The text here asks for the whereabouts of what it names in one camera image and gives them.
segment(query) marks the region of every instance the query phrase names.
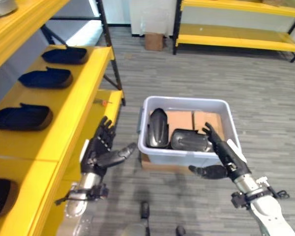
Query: cardboard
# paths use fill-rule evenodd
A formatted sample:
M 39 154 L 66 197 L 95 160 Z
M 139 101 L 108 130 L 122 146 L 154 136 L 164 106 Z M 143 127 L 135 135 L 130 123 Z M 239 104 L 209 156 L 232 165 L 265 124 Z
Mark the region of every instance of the cardboard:
M 170 140 L 175 129 L 192 130 L 192 113 L 189 111 L 165 111 L 169 124 L 168 138 Z
M 145 49 L 149 51 L 162 51 L 163 36 L 161 33 L 145 33 Z
M 165 171 L 171 173 L 191 174 L 193 173 L 187 166 L 175 166 L 175 165 L 157 165 L 150 162 L 148 155 L 141 153 L 142 169 L 145 171 Z
M 205 127 L 205 123 L 209 122 L 217 134 L 221 137 L 222 140 L 225 139 L 224 131 L 222 126 L 221 116 L 217 113 L 210 113 L 210 112 L 194 112 L 194 124 L 195 130 L 198 130 L 199 134 L 205 134 L 202 131 L 202 128 Z

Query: gray carpet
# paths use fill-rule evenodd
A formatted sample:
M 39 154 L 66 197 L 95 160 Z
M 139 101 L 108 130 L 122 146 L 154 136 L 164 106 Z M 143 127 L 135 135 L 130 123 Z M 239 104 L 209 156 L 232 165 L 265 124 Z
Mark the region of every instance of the gray carpet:
M 122 107 L 114 148 L 136 142 L 140 106 L 151 95 L 218 98 L 232 110 L 239 140 L 255 177 L 266 175 L 274 189 L 291 195 L 280 201 L 295 230 L 295 63 L 279 52 L 198 47 L 171 40 L 162 52 L 144 50 L 129 28 L 110 28 L 127 106 Z M 107 74 L 113 77 L 111 68 Z M 111 88 L 106 82 L 103 88 Z M 257 223 L 230 202 L 230 180 L 145 172 L 138 152 L 105 176 L 106 201 L 90 203 L 81 235 L 120 236 L 139 221 L 139 203 L 150 202 L 152 236 L 173 236 L 177 224 L 203 236 L 259 236 Z

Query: gray plastic container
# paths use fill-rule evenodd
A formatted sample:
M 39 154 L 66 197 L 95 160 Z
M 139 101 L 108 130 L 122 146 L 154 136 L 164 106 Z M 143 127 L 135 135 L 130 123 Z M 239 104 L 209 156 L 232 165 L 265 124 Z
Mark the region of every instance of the gray plastic container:
M 156 108 L 162 108 L 164 111 L 203 111 L 218 113 L 221 116 L 225 140 L 232 139 L 239 150 L 241 150 L 231 110 L 227 102 L 219 99 L 150 96 L 143 103 L 138 147 L 155 164 L 205 167 L 214 165 L 220 161 L 218 156 L 213 152 L 147 147 L 146 139 L 149 115 Z

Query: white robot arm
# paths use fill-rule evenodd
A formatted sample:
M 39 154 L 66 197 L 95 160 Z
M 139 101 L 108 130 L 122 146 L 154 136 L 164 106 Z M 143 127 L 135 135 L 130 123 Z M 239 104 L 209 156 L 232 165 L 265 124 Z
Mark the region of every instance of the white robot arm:
M 206 123 L 203 130 L 213 144 L 223 166 L 205 168 L 189 166 L 189 169 L 203 178 L 219 179 L 229 177 L 238 188 L 232 194 L 236 208 L 246 207 L 259 224 L 262 236 L 295 236 L 295 232 L 285 221 L 277 199 L 289 198 L 285 190 L 276 193 L 269 185 L 267 177 L 255 180 L 247 166 L 247 160 L 232 140 L 222 141 L 213 127 Z

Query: yellow metal shelf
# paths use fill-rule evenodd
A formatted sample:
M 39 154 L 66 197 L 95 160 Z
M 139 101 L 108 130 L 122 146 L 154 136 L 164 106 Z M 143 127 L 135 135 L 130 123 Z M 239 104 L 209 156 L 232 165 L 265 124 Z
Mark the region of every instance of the yellow metal shelf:
M 37 215 L 51 190 L 50 181 L 56 166 L 57 162 L 0 156 L 0 178 L 11 179 L 19 187 L 18 198 L 12 210 L 0 217 L 0 236 L 31 235 Z
M 122 99 L 122 91 L 99 90 L 95 99 L 103 99 L 109 101 L 106 107 L 101 104 L 94 103 L 88 114 L 88 118 L 84 124 L 79 139 L 72 152 L 67 169 L 63 175 L 64 180 L 79 181 L 81 177 L 79 157 L 85 139 L 90 139 L 104 116 L 112 120 L 115 124 L 119 112 L 120 101 Z
M 295 52 L 295 42 L 283 32 L 261 29 L 181 24 L 179 43 Z
M 18 9 L 0 17 L 0 66 L 69 0 L 16 0 Z
M 47 50 L 59 47 L 50 46 Z M 18 107 L 20 102 L 46 105 L 53 111 L 54 117 L 42 131 L 0 130 L 0 155 L 62 161 L 67 152 L 72 151 L 70 149 L 73 149 L 82 130 L 106 66 L 113 59 L 111 47 L 86 48 L 89 59 L 84 65 L 50 64 L 39 57 L 28 70 L 45 70 L 46 66 L 69 69 L 73 83 L 66 89 L 27 88 L 16 82 L 0 102 L 0 109 Z
M 50 46 L 46 51 L 61 47 Z M 16 205 L 0 217 L 0 236 L 38 236 L 42 232 L 107 64 L 114 58 L 111 47 L 86 48 L 89 58 L 84 65 L 48 64 L 40 57 L 28 70 L 69 69 L 73 83 L 68 88 L 27 88 L 17 82 L 0 102 L 0 109 L 20 102 L 47 105 L 54 114 L 42 131 L 0 130 L 0 177 L 21 186 Z
M 63 198 L 67 194 L 67 192 L 70 190 L 71 184 L 72 184 L 71 181 L 65 181 L 65 180 L 61 181 L 54 200 Z M 42 236 L 56 235 L 58 226 L 61 224 L 64 217 L 64 207 L 65 207 L 65 203 L 62 203 L 58 206 L 56 206 L 54 203 L 52 204 L 46 223 L 41 233 Z
M 221 8 L 239 11 L 260 12 L 281 16 L 295 17 L 295 8 L 289 6 L 272 6 L 255 1 L 242 0 L 183 0 L 181 10 L 185 6 Z
M 85 139 L 93 137 L 103 116 L 107 116 L 115 124 L 122 99 L 122 91 L 99 90 L 95 99 L 103 99 L 109 101 L 106 107 L 101 104 L 94 103 L 90 109 L 87 120 L 84 124 L 82 132 L 79 136 L 77 144 L 69 160 L 68 166 L 60 182 L 59 189 L 54 197 L 54 200 L 62 198 L 68 192 L 73 181 L 79 181 L 81 178 L 79 156 Z M 58 227 L 64 217 L 65 203 L 56 206 L 52 204 L 48 214 L 46 223 L 42 228 L 42 236 L 56 235 Z

